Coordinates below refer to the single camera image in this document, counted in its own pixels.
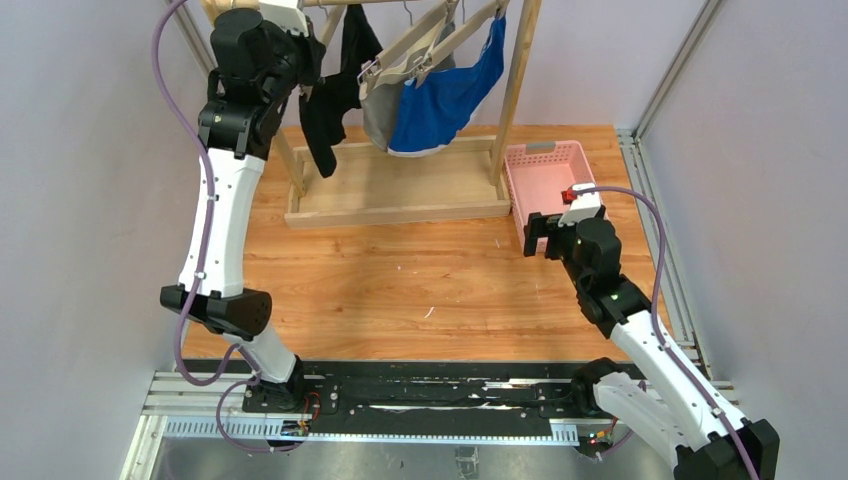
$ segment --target pink basket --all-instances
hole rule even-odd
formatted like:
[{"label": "pink basket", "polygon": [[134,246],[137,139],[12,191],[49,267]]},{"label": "pink basket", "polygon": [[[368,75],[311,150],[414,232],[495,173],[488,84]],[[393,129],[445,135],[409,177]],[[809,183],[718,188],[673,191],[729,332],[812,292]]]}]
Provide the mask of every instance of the pink basket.
[{"label": "pink basket", "polygon": [[[580,142],[510,145],[506,149],[506,175],[512,199],[512,216],[524,250],[524,226],[533,212],[542,215],[562,213],[562,192],[576,183],[594,183],[595,177]],[[537,252],[544,252],[546,239],[540,239]]]}]

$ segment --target gray wall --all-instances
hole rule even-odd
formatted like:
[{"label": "gray wall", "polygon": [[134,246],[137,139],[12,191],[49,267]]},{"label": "gray wall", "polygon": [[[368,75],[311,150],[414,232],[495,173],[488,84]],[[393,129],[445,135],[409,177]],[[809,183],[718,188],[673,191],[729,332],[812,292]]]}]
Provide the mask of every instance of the gray wall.
[{"label": "gray wall", "polygon": [[[161,0],[6,2],[0,17],[0,465],[9,479],[120,472],[174,315],[196,154],[159,98]],[[167,80],[194,117],[204,80],[180,32]]]},{"label": "gray wall", "polygon": [[[488,0],[466,0],[470,17]],[[703,0],[543,0],[533,53],[521,92],[515,122],[521,125],[615,124],[632,127],[671,63]],[[434,0],[407,2],[414,18],[435,4]],[[521,0],[513,0],[507,13],[507,62],[521,14]],[[324,13],[306,9],[320,31]],[[370,4],[365,12],[383,45],[388,45],[409,26],[400,3]],[[192,12],[204,37],[211,32],[199,8]],[[457,11],[462,21],[462,10]],[[488,24],[456,53],[459,66],[470,66],[480,54]],[[324,62],[324,73],[339,71],[341,26]],[[475,122],[498,123],[506,81],[501,80],[487,98]],[[358,112],[345,117],[361,124]],[[286,112],[286,125],[298,125],[296,109]]]},{"label": "gray wall", "polygon": [[726,2],[645,142],[700,339],[777,426],[778,478],[845,478],[846,18]]}]

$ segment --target wooden tabletop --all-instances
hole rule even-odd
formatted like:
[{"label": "wooden tabletop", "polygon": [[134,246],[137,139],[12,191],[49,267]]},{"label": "wooden tabletop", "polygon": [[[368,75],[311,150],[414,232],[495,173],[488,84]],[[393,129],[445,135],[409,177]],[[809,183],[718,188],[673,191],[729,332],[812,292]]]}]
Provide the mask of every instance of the wooden tabletop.
[{"label": "wooden tabletop", "polygon": [[[305,145],[299,128],[285,131],[293,147]],[[511,144],[556,140],[582,143],[599,185],[630,186],[610,126],[519,126],[510,135]],[[367,138],[353,127],[347,141]],[[580,313],[561,263],[521,255],[512,217],[292,230],[283,221],[288,193],[272,153],[253,202],[244,274],[248,287],[270,292],[274,328],[302,358],[626,359]],[[622,271],[649,295],[654,267],[636,205],[625,195],[602,198],[623,243]],[[225,349],[191,325],[186,356]]]}]

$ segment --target hanger hook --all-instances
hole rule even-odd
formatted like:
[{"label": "hanger hook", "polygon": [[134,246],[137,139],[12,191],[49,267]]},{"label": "hanger hook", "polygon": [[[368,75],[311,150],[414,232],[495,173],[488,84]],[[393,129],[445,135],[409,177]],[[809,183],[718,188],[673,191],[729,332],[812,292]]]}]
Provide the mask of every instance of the hanger hook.
[{"label": "hanger hook", "polygon": [[409,10],[409,5],[406,4],[406,0],[403,0],[403,9],[406,10],[406,13],[409,14],[409,26],[412,26],[412,11]]},{"label": "hanger hook", "polygon": [[321,5],[321,0],[318,0],[318,8],[324,11],[324,17],[330,18],[330,12],[327,11],[327,7]]}]

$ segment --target clothing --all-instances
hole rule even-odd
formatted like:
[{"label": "clothing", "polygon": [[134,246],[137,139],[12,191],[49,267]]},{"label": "clothing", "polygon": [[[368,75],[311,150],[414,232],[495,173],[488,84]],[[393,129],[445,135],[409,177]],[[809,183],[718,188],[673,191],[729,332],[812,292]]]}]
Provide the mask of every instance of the clothing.
[{"label": "clothing", "polygon": [[[444,28],[440,27],[441,34],[436,42],[441,42],[448,35],[454,32],[455,25],[453,22],[448,23]],[[407,55],[407,71],[412,68],[412,65],[418,61],[427,50],[430,48],[429,43],[426,45],[415,45],[412,47],[415,51]],[[450,68],[455,68],[456,62],[453,60],[453,54],[445,58],[441,63],[434,67],[434,71],[440,72]],[[394,84],[383,84],[374,87],[365,98],[360,97],[362,103],[363,126],[368,138],[375,147],[382,151],[387,151],[389,140],[395,130],[397,123],[398,107],[400,106],[401,95],[403,94],[403,82]]]},{"label": "clothing", "polygon": [[494,19],[477,63],[404,83],[389,153],[419,157],[447,146],[465,128],[503,75],[506,17]]},{"label": "clothing", "polygon": [[331,147],[345,139],[342,117],[353,108],[362,108],[356,76],[363,63],[383,51],[362,5],[348,5],[342,29],[341,71],[316,83],[309,98],[300,96],[300,126],[324,178],[336,171]]}]

